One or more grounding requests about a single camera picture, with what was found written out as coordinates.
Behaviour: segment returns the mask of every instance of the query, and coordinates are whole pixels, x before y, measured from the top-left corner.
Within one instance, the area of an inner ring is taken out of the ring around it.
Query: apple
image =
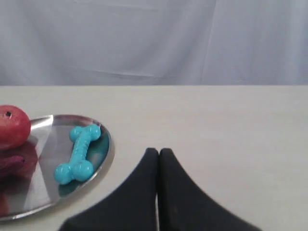
[[[0,105],[0,150],[24,144],[31,131],[27,114],[13,105]]]

